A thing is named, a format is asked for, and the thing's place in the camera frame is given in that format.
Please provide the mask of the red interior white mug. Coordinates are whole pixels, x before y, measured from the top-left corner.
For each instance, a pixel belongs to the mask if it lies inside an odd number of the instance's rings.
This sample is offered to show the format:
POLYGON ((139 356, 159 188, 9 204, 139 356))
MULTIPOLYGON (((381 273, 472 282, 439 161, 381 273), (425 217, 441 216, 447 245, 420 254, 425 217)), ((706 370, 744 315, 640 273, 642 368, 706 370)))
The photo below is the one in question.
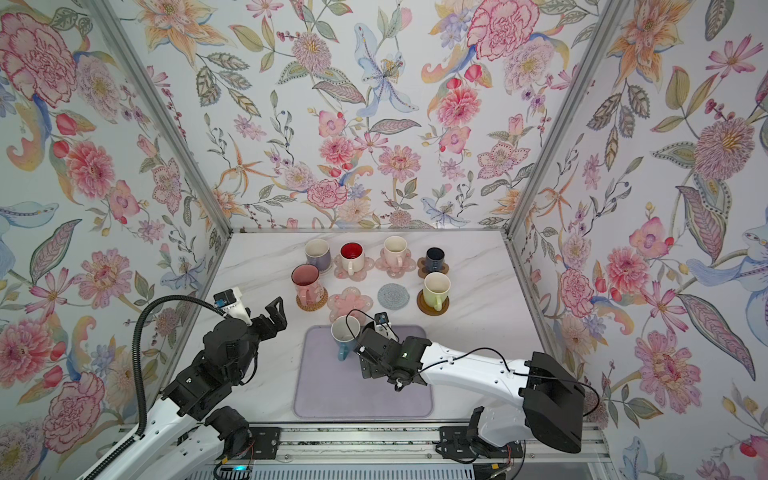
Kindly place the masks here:
POLYGON ((342 267, 349 277, 361 272, 365 268, 366 257, 364 247, 357 242, 345 243, 340 249, 342 267))

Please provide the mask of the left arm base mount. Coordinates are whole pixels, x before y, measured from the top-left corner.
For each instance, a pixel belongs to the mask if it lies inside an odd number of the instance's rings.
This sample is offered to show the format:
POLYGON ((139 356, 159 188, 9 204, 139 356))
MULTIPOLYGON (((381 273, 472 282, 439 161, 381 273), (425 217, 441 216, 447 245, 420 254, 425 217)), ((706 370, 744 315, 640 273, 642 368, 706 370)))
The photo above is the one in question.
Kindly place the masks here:
POLYGON ((214 410, 203 424, 212 427, 222 442, 222 452, 216 457, 217 460, 274 460, 277 456, 281 436, 279 427, 251 426, 237 410, 229 406, 214 410))

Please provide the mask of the round blue woven coaster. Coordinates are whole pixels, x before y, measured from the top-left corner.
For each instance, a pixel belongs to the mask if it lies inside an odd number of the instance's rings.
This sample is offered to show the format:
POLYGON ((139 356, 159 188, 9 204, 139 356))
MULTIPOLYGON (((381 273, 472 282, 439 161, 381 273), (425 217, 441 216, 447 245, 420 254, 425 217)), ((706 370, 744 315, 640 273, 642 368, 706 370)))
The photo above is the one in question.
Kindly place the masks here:
POLYGON ((388 283, 383 285, 378 293, 379 304, 388 310, 400 310, 406 307, 410 301, 408 290, 402 285, 388 283))

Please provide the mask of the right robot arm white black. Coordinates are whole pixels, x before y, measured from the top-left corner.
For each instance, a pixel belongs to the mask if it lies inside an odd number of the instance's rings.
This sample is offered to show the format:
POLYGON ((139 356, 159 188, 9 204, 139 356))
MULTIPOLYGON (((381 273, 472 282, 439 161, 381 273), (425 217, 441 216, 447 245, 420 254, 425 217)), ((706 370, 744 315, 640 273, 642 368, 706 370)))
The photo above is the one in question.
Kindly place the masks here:
POLYGON ((508 360, 490 347, 460 352, 426 338, 383 335, 383 313, 363 326, 354 327, 352 320, 342 317, 341 329, 352 337, 350 350, 364 378, 384 378, 396 391, 444 385, 493 400, 472 411, 462 436, 446 439, 460 455, 489 458, 529 440, 581 452, 586 391, 552 356, 534 352, 527 360, 508 360))

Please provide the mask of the round wooden coaster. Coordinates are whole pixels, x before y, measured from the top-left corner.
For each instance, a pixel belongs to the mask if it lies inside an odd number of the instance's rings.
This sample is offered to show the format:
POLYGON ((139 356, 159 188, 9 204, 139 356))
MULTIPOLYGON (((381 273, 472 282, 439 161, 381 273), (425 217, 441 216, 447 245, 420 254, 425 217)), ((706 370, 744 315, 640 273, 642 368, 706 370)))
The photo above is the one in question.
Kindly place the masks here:
POLYGON ((449 297, 445 297, 443 302, 442 302, 442 304, 441 304, 441 309, 440 310, 436 310, 436 309, 432 308, 429 304, 426 303, 426 301, 424 299, 424 292, 420 291, 418 293, 418 295, 417 295, 417 307, 425 315, 428 315, 428 316, 441 316, 441 315, 445 314, 448 311, 448 309, 450 308, 450 298, 449 297))

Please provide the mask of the small dark navy mug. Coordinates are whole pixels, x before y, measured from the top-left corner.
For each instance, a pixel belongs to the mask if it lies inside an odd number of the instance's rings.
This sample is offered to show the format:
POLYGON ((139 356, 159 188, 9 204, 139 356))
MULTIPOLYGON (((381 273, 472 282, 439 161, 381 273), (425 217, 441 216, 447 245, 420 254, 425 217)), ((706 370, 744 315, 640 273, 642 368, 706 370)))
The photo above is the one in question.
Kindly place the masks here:
POLYGON ((424 257, 424 269, 428 273, 442 273, 445 269, 445 252, 439 247, 427 249, 424 257))

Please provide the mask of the pink flower coaster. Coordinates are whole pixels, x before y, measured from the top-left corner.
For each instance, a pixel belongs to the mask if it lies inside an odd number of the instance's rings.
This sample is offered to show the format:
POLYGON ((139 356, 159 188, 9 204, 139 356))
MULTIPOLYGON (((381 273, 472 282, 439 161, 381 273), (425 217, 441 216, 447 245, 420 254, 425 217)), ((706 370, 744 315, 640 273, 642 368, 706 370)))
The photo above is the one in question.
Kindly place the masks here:
POLYGON ((386 261, 385 253, 386 251, 384 249, 380 251, 380 256, 375 261, 375 268, 385 272, 390 278, 399 279, 402 278, 406 273, 413 272, 417 269, 416 261, 412 258, 412 253, 409 249, 405 250, 405 257, 401 267, 390 266, 386 261))
POLYGON ((374 260, 365 255, 354 259, 336 255, 333 265, 333 273, 337 279, 360 282, 365 280, 368 272, 374 268, 374 260))
POLYGON ((356 287, 347 287, 341 293, 330 295, 327 306, 330 309, 329 321, 333 322, 337 318, 352 313, 354 318, 361 320, 363 315, 355 310, 367 313, 374 305, 373 299, 362 294, 356 287))

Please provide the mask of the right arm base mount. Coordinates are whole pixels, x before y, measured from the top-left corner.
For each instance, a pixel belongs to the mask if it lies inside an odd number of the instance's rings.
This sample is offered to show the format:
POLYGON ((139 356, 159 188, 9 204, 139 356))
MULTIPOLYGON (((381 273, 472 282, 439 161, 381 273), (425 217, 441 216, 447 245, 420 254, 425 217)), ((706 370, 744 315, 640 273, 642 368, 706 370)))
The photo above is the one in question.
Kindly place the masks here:
POLYGON ((444 426, 439 428, 439 441, 435 451, 447 460, 470 464, 478 459, 498 459, 511 462, 522 459, 522 442, 509 442, 502 447, 491 445, 479 436, 479 421, 485 408, 473 410, 469 423, 465 426, 444 426))

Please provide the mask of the white mug grey handle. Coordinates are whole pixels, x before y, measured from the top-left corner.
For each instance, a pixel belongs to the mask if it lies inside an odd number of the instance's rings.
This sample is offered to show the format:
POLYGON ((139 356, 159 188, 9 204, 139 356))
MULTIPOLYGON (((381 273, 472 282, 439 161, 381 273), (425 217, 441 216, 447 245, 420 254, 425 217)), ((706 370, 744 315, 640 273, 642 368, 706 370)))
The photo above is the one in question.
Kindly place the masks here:
POLYGON ((304 253, 306 263, 315 266, 321 273, 326 272, 332 265, 330 246, 324 239, 313 239, 307 242, 304 253))

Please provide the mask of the white mug green handle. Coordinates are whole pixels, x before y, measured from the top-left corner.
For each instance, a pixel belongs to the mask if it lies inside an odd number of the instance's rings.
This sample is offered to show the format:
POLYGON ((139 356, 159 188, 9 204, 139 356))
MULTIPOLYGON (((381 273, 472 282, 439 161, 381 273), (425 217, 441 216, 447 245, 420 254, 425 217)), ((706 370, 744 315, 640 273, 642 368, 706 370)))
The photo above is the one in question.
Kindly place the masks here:
POLYGON ((443 273, 428 274, 423 283, 422 298, 424 303, 435 312, 442 312, 447 305, 451 281, 443 273))

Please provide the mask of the round woven cork coaster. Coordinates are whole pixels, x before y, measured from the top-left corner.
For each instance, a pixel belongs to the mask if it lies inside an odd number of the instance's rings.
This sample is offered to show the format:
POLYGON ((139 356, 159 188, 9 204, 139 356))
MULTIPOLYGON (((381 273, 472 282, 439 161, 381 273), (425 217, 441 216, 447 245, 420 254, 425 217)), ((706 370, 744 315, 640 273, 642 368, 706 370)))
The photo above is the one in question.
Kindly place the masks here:
POLYGON ((296 295, 295 300, 296 300, 297 306, 301 310, 306 312, 313 312, 324 307, 328 301, 328 298, 329 298, 328 291, 325 288, 322 288, 321 295, 319 299, 316 301, 308 301, 307 303, 304 303, 300 295, 296 295))

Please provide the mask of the brown paw print coaster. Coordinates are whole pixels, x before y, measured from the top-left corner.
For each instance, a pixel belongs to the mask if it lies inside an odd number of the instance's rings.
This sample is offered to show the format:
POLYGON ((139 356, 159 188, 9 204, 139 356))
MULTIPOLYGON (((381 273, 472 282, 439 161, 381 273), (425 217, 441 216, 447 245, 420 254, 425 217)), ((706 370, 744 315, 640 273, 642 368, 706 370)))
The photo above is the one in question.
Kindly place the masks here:
MULTIPOLYGON (((426 266, 426 258, 425 257, 421 257, 421 258, 418 259, 418 261, 417 261, 417 268, 418 268, 418 276, 421 279, 425 279, 426 276, 430 274, 430 271, 427 269, 427 266, 426 266)), ((450 271, 449 265, 447 263, 444 263, 442 265, 442 268, 439 270, 439 273, 447 275, 449 273, 449 271, 450 271)))

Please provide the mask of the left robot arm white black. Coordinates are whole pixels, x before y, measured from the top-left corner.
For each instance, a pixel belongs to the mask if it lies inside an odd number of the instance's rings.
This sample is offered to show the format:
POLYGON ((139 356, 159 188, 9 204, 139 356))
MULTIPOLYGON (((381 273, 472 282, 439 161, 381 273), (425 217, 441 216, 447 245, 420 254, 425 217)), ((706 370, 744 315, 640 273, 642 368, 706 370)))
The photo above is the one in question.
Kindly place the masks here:
POLYGON ((215 294, 214 301, 188 295, 166 295, 141 312, 132 340, 131 365, 137 396, 138 423, 85 473, 86 479, 183 479, 199 465, 272 453, 278 432, 254 430, 237 410, 223 405, 236 387, 247 384, 258 368, 261 343, 287 327, 282 297, 254 317, 233 288, 215 294), (192 363, 147 403, 140 346, 151 314, 169 302, 189 303, 220 316, 203 337, 192 363))

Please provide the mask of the cream mug pink handle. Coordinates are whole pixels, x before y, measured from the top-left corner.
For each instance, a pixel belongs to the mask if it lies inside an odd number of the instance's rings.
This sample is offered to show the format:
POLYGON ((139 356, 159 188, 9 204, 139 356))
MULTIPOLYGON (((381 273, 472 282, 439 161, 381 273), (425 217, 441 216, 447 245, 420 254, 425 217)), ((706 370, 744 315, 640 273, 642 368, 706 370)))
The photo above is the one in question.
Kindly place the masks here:
POLYGON ((384 242, 384 259, 390 270, 401 270, 406 260, 407 241, 401 236, 389 236, 384 242))

